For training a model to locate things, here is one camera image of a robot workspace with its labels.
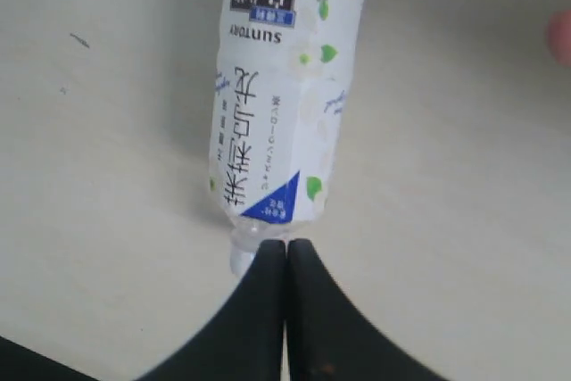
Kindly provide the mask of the open receiving human hand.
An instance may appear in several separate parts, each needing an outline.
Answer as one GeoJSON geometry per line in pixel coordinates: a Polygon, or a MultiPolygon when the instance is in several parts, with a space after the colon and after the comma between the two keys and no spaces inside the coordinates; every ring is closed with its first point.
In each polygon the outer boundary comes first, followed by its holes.
{"type": "Polygon", "coordinates": [[[570,11],[556,12],[547,27],[547,43],[554,58],[570,66],[570,11]]]}

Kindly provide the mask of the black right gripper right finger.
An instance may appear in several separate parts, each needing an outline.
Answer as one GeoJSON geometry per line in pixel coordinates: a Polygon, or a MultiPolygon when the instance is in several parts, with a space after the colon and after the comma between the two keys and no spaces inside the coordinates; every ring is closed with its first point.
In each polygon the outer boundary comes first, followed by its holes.
{"type": "Polygon", "coordinates": [[[287,246],[286,291],[286,341],[292,380],[442,379],[361,314],[307,239],[295,239],[287,246]]]}

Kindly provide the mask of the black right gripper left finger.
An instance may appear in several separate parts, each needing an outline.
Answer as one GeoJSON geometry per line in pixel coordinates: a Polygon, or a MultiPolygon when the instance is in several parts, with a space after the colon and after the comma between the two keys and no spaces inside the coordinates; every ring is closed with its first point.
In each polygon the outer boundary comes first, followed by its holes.
{"type": "Polygon", "coordinates": [[[235,291],[184,346],[143,380],[278,380],[284,341],[286,245],[262,242],[235,291]]]}

